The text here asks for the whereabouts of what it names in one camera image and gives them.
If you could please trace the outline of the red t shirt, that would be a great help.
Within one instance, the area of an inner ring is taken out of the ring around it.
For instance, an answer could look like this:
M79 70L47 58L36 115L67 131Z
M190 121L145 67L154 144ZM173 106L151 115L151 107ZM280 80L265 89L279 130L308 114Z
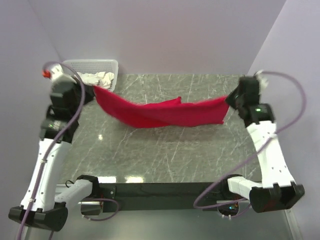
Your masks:
M102 87L95 86L94 93L105 113L139 129L221 125L229 109L225 96L185 103L179 96L158 103L135 104Z

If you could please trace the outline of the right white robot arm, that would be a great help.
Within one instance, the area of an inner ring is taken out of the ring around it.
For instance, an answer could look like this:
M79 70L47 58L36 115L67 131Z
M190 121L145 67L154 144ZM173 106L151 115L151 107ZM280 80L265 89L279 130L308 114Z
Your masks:
M257 152L261 182L232 176L219 187L222 198L236 194L248 199L257 213L291 209L304 195L305 188L289 171L276 134L277 124L271 106L260 102L263 81L258 76L241 76L238 86L226 98L243 120Z

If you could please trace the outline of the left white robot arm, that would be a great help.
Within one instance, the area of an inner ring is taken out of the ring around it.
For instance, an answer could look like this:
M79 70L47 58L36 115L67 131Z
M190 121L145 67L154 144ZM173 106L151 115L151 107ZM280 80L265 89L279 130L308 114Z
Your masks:
M86 198L100 195L97 177L80 176L69 190L56 196L61 167L69 152L85 104L94 98L93 89L78 80L60 80L49 94L51 104L40 126L38 157L32 178L19 206L8 217L21 226L58 232L65 225L68 210Z

